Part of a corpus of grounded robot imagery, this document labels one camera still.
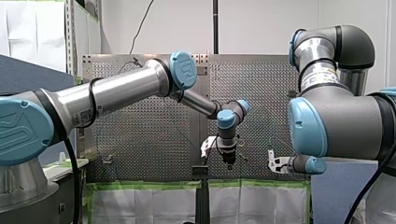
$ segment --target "black stand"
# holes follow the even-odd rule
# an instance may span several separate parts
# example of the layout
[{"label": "black stand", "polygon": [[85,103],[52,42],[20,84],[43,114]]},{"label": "black stand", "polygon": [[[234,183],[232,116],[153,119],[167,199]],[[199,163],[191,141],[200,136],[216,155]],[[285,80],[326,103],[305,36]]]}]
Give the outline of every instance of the black stand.
[{"label": "black stand", "polygon": [[195,194],[195,223],[210,224],[209,184],[207,183],[209,169],[207,165],[192,166],[194,180],[201,180],[201,187]]}]

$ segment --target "metal pole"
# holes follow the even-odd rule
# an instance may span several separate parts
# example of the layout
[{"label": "metal pole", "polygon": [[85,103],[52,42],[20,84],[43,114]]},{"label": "metal pole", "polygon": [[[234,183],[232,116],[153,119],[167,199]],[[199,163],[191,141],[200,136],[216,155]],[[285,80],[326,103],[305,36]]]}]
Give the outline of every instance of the metal pole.
[{"label": "metal pole", "polygon": [[213,0],[213,53],[219,54],[219,0]]}]

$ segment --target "blue joint cap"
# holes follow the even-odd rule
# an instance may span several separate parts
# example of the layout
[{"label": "blue joint cap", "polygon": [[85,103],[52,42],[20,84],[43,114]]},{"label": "blue joint cap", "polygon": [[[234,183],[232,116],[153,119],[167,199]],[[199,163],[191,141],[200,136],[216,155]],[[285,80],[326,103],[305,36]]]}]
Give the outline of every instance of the blue joint cap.
[{"label": "blue joint cap", "polygon": [[198,78],[195,60],[187,52],[173,52],[169,68],[175,85],[179,90],[191,88]]},{"label": "blue joint cap", "polygon": [[298,154],[324,157],[327,153],[327,135],[314,106],[304,97],[289,103],[291,143]]},{"label": "blue joint cap", "polygon": [[50,145],[53,135],[52,120],[39,105],[0,97],[0,166],[36,158]]},{"label": "blue joint cap", "polygon": [[299,32],[297,32],[297,34],[294,34],[294,35],[291,37],[291,41],[290,41],[290,43],[289,43],[289,63],[290,63],[291,66],[293,66],[293,67],[297,67],[297,65],[294,63],[294,59],[293,59],[293,57],[294,57],[294,54],[293,54],[294,49],[293,49],[292,47],[294,46],[295,41],[296,41],[297,37],[300,35],[301,32],[302,32],[302,31],[299,31]]},{"label": "blue joint cap", "polygon": [[387,95],[396,96],[396,87],[386,87],[382,89],[380,92],[385,93]]},{"label": "blue joint cap", "polygon": [[326,169],[326,162],[322,158],[309,157],[305,163],[305,171],[310,175],[321,175]]},{"label": "blue joint cap", "polygon": [[247,114],[250,112],[250,105],[245,100],[238,100],[238,103],[245,108]]},{"label": "blue joint cap", "polygon": [[221,129],[230,129],[235,125],[236,117],[232,110],[225,109],[218,113],[218,127]]}]

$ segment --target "perforated metal panel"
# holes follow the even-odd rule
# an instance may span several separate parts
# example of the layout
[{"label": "perforated metal panel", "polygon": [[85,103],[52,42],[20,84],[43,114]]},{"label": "perforated metal panel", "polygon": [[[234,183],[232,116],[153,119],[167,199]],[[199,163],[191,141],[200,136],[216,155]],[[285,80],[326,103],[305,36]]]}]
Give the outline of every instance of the perforated metal panel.
[{"label": "perforated metal panel", "polygon": [[[87,55],[84,77],[111,77],[138,68],[135,59],[143,65],[152,57],[167,56]],[[287,56],[209,55],[207,64],[203,57],[197,62],[209,66],[209,73],[200,76],[195,90],[221,103],[246,99],[252,106],[238,128],[245,145],[237,149],[241,156],[234,169],[228,171],[214,150],[209,160],[211,177],[278,178],[267,168],[267,149],[270,137],[290,146],[288,93],[297,90],[298,75]],[[97,120],[85,133],[85,154],[91,158],[88,179],[190,180],[200,144],[216,132],[214,121],[207,123],[184,105],[148,98]],[[292,149],[280,141],[273,140],[276,156],[290,156]]]},{"label": "perforated metal panel", "polygon": [[[267,168],[269,140],[276,156],[290,156],[288,103],[290,90],[297,91],[298,74],[289,65],[287,56],[210,55],[210,91],[212,100],[227,103],[245,99],[251,113],[239,126],[245,143],[237,149],[236,163],[228,171],[221,156],[212,152],[209,173],[217,178],[273,178]],[[209,124],[209,134],[217,133],[216,122]]]},{"label": "perforated metal panel", "polygon": [[[87,55],[85,77],[115,76],[151,57]],[[98,119],[86,133],[89,181],[191,180],[190,122],[187,107],[155,96]]]}]

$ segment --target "white wall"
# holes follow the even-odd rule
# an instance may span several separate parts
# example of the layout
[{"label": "white wall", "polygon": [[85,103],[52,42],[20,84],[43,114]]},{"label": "white wall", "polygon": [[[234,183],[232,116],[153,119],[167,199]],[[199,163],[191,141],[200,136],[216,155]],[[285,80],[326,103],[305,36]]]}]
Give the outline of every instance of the white wall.
[{"label": "white wall", "polygon": [[[102,52],[129,53],[150,0],[102,1]],[[211,0],[154,1],[136,39],[134,53],[213,49]]]},{"label": "white wall", "polygon": [[387,86],[388,0],[320,0],[319,16],[320,27],[351,24],[367,32],[375,44],[375,66],[366,93]]},{"label": "white wall", "polygon": [[318,25],[318,0],[219,0],[219,53],[288,54],[297,29]]},{"label": "white wall", "polygon": [[[129,53],[149,0],[102,1],[102,52]],[[212,0],[154,1],[134,53],[213,52]],[[318,0],[219,0],[219,52],[287,54],[298,28],[318,28]]]},{"label": "white wall", "polygon": [[389,86],[396,86],[396,3],[389,0],[389,54],[388,54],[388,82]]}]

